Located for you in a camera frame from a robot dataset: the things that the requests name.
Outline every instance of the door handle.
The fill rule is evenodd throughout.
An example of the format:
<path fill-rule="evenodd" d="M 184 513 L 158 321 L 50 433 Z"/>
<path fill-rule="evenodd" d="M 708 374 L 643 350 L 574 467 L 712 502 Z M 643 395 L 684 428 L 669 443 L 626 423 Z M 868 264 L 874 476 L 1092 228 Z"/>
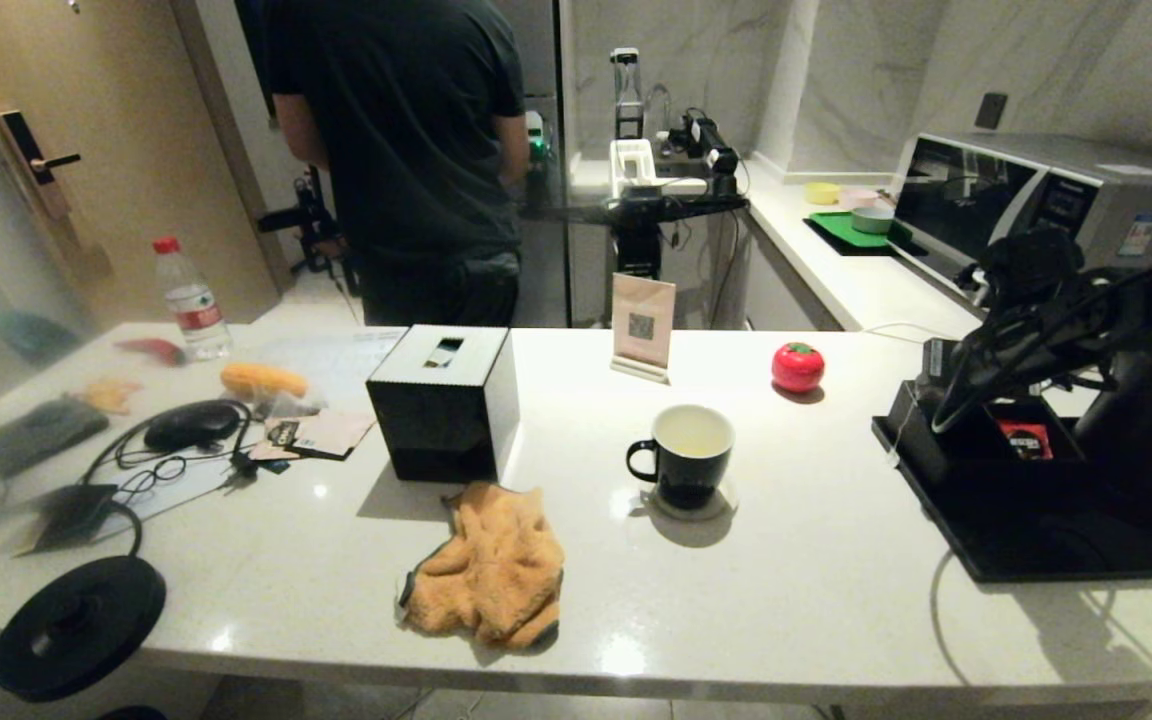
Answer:
<path fill-rule="evenodd" d="M 82 159 L 83 156 L 77 154 L 77 152 L 74 152 L 74 154 L 71 156 L 60 156 L 60 158 L 52 158 L 51 160 L 35 158 L 32 160 L 29 160 L 29 169 L 33 170 L 35 173 L 44 173 L 50 170 L 51 168 L 59 168 L 60 165 L 77 162 L 78 160 Z"/>
<path fill-rule="evenodd" d="M 20 109 L 0 113 L 0 129 L 18 162 L 29 169 L 26 175 L 33 181 L 33 188 L 47 215 L 59 220 L 69 214 L 69 202 L 65 199 L 65 194 L 60 191 L 56 176 L 51 169 L 77 162 L 82 160 L 82 156 L 74 152 L 71 156 L 60 156 L 51 160 L 44 158 L 38 141 L 35 139 L 33 132 L 29 131 L 29 123 L 24 122 L 24 114 L 20 113 Z"/>

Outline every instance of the man's arm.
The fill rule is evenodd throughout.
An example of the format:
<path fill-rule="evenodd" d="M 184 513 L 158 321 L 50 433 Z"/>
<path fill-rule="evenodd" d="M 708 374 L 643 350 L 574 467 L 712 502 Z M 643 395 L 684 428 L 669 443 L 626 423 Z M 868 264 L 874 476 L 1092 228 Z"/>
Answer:
<path fill-rule="evenodd" d="M 500 141 L 500 183 L 509 187 L 526 175 L 526 159 L 530 156 L 526 146 L 526 118 L 492 115 L 492 127 Z"/>
<path fill-rule="evenodd" d="M 303 94 L 274 94 L 274 112 L 278 127 L 283 129 L 283 138 L 297 160 L 310 162 L 317 168 L 328 169 L 328 150 L 323 145 L 319 124 Z"/>

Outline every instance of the white cabinet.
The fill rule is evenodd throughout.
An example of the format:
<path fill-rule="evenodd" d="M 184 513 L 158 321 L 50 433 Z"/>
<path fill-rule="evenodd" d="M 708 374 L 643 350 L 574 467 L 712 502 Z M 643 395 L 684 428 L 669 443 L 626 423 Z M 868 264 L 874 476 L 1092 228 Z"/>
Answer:
<path fill-rule="evenodd" d="M 835 316 L 814 296 L 772 238 L 749 223 L 753 250 L 749 258 L 745 318 L 755 331 L 841 331 Z"/>

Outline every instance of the wall outlet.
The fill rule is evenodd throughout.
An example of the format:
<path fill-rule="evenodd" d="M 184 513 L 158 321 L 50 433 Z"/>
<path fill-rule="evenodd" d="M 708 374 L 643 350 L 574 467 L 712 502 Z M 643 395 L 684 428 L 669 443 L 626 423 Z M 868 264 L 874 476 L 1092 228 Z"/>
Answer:
<path fill-rule="evenodd" d="M 986 92 L 980 99 L 977 111 L 977 127 L 980 129 L 998 129 L 998 120 L 1002 119 L 1002 109 L 1007 106 L 1005 92 Z"/>

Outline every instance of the orange cloth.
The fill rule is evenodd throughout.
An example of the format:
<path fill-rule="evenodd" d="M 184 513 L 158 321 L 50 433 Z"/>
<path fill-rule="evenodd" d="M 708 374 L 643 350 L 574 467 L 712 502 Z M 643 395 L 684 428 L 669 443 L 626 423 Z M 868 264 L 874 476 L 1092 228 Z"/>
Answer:
<path fill-rule="evenodd" d="M 563 548 L 540 490 L 472 483 L 449 502 L 452 539 L 407 574 L 399 605 L 424 632 L 468 628 L 478 642 L 530 647 L 558 632 Z"/>

